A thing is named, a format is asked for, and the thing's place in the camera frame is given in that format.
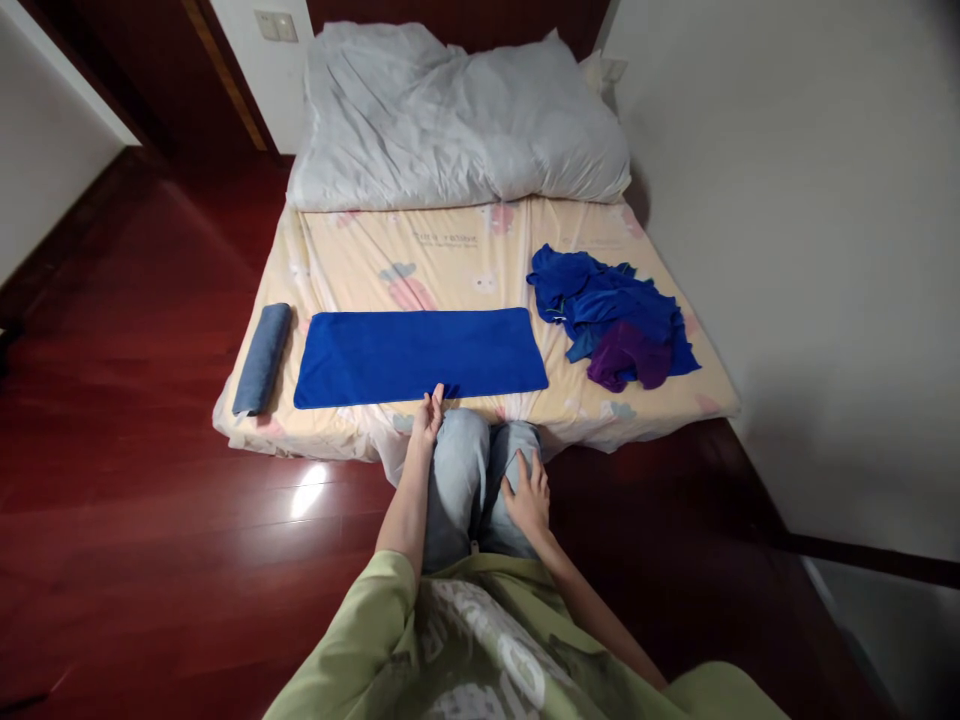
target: wall outlet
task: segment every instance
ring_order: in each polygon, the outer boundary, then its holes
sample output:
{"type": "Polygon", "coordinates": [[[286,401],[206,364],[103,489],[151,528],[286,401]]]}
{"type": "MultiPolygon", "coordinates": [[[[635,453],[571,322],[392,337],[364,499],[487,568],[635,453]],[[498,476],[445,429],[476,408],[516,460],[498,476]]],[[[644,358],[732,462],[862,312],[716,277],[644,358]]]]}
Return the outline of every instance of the wall outlet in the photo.
{"type": "Polygon", "coordinates": [[[277,30],[277,21],[274,19],[274,13],[266,10],[254,10],[254,16],[257,18],[257,27],[260,28],[260,34],[265,40],[280,40],[280,32],[277,30]]]}
{"type": "Polygon", "coordinates": [[[274,13],[273,20],[277,25],[277,34],[284,42],[297,42],[297,28],[293,24],[293,15],[290,13],[274,13]]]}
{"type": "Polygon", "coordinates": [[[616,83],[623,77],[623,71],[627,69],[627,61],[616,58],[603,58],[600,61],[600,67],[603,68],[604,82],[616,83]]]}

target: blue towel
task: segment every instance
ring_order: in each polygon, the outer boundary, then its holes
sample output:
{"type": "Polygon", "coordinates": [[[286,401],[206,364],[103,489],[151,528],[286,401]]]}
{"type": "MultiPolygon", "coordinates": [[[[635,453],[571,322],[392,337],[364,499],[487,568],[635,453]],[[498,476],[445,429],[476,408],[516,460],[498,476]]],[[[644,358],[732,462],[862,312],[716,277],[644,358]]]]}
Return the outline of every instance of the blue towel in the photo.
{"type": "MultiPolygon", "coordinates": [[[[634,275],[627,263],[612,267],[585,252],[559,253],[546,244],[534,253],[527,282],[536,288],[540,317],[563,323],[573,340],[570,362],[590,357],[614,323],[624,320],[652,342],[672,346],[670,375],[698,370],[677,301],[661,295],[653,280],[634,275]]],[[[637,378],[634,373],[622,379],[637,378]]]]}
{"type": "Polygon", "coordinates": [[[258,415],[267,408],[277,379],[280,355],[290,331],[290,306],[286,303],[267,305],[260,313],[260,322],[243,362],[243,372],[233,399],[233,414],[258,415]]]}
{"type": "Polygon", "coordinates": [[[320,313],[313,316],[294,407],[542,390],[543,358],[525,308],[477,312],[320,313]]]}

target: light blue jeans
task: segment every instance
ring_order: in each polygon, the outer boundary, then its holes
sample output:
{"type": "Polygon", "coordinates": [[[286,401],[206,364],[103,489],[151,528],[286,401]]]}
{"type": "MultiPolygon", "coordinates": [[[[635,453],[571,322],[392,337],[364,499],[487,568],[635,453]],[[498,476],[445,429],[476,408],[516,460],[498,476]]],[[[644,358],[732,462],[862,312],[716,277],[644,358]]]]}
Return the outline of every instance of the light blue jeans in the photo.
{"type": "Polygon", "coordinates": [[[430,465],[427,531],[423,574],[438,572],[470,554],[470,541],[481,552],[536,558],[530,543],[507,515],[500,494],[504,475],[516,492],[520,450],[532,467],[540,434],[526,422],[490,427],[472,410],[444,414],[430,465]]]}

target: rolled towel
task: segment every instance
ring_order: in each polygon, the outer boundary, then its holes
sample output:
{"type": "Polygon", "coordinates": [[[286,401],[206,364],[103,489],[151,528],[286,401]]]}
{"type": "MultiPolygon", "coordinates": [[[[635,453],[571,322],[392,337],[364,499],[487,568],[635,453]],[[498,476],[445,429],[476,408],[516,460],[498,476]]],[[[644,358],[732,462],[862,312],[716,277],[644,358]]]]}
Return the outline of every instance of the rolled towel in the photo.
{"type": "Polygon", "coordinates": [[[280,366],[280,355],[287,344],[292,314],[286,303],[267,305],[260,313],[260,322],[253,333],[237,384],[234,415],[258,415],[266,409],[280,366]]]}

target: green shirt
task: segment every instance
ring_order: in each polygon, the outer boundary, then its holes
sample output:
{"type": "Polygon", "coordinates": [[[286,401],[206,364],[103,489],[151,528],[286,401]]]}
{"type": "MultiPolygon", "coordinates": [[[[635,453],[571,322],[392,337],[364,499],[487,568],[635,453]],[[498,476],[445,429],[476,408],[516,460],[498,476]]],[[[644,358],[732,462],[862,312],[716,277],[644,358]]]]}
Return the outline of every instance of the green shirt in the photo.
{"type": "Polygon", "coordinates": [[[473,555],[424,578],[373,556],[267,718],[784,718],[708,663],[658,692],[570,619],[537,561],[473,555]]]}

